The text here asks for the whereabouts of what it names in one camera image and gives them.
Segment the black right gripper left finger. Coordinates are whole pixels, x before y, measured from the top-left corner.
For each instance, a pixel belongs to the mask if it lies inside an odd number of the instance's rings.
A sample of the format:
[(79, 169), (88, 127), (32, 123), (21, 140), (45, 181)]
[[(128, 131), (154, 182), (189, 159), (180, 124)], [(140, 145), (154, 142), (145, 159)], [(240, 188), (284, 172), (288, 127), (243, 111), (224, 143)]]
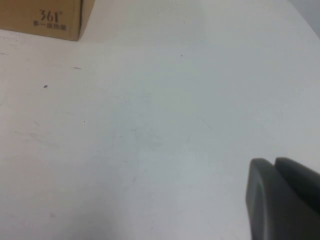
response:
[(274, 165), (263, 158), (249, 164), (245, 202), (253, 240), (293, 239), (289, 198), (293, 192)]

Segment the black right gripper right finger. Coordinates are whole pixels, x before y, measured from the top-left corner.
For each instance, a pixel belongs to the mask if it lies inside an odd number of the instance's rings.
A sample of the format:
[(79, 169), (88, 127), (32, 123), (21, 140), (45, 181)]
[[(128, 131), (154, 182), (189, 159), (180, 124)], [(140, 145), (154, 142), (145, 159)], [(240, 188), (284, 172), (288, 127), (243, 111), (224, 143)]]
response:
[(287, 157), (278, 157), (274, 166), (301, 202), (320, 217), (320, 174)]

